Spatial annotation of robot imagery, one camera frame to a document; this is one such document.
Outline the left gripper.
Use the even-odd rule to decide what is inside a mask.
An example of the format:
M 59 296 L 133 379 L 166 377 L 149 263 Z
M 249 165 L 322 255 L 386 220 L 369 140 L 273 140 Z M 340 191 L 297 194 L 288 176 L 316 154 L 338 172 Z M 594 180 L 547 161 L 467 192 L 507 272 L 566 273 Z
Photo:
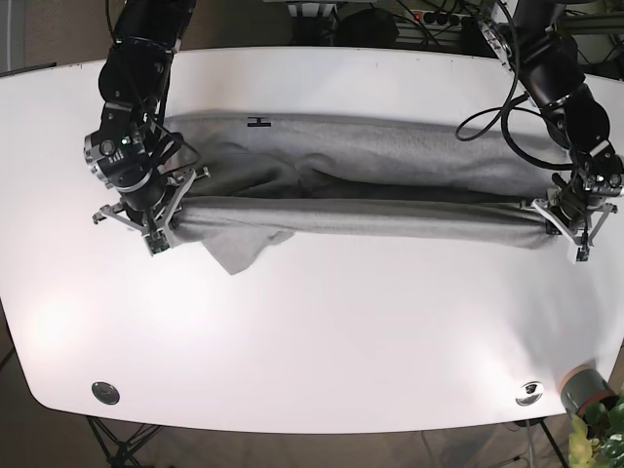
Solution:
M 577 249 L 590 249 L 610 215 L 617 213 L 611 202 L 623 195 L 623 158 L 607 139 L 589 151 L 568 150 L 569 164 L 554 164 L 525 153 L 521 157 L 540 169 L 549 170 L 554 187 L 529 207 L 546 220 L 547 232 L 564 236 Z

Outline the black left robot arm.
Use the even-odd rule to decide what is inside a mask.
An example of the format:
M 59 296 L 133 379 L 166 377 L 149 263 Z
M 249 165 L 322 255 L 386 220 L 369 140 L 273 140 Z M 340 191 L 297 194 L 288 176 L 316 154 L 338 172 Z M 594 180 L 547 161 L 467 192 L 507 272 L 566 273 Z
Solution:
M 495 56 L 513 75 L 504 102 L 490 110 L 508 147 L 525 162 L 552 172 L 554 189 L 531 206 L 552 233 L 565 236 L 584 261 L 607 218 L 612 199 L 623 194 L 623 158 L 610 141 L 606 110 L 595 100 L 577 60 L 577 49 L 556 27 L 564 1 L 465 2 Z M 509 117 L 525 111 L 545 123 L 551 139 L 566 151 L 566 163 L 526 153 L 514 141 Z

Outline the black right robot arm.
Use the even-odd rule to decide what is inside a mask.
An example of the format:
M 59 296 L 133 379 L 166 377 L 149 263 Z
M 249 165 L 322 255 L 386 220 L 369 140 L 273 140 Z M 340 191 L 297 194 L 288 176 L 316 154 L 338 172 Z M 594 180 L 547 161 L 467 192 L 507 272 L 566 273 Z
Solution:
M 175 245 L 172 220 L 195 181 L 194 162 L 173 169 L 182 134 L 165 126 L 171 71 L 191 21 L 193 1 L 127 1 L 107 22 L 111 46 L 98 77 L 104 101 L 97 131 L 86 136 L 90 172 L 120 200 L 93 216 L 115 219 L 137 231 L 152 254 Z

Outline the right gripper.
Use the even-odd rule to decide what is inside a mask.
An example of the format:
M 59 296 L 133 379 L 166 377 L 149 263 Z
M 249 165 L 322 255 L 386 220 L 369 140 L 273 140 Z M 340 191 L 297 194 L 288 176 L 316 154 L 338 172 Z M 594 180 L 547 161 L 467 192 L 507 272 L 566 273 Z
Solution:
M 85 137 L 84 159 L 90 172 L 120 199 L 93 215 L 98 225 L 114 219 L 138 232 L 164 232 L 173 241 L 171 222 L 182 197 L 199 176 L 197 160 L 168 168 L 181 149 L 197 150 L 180 133 L 172 133 L 144 110 L 105 106 L 100 127 Z

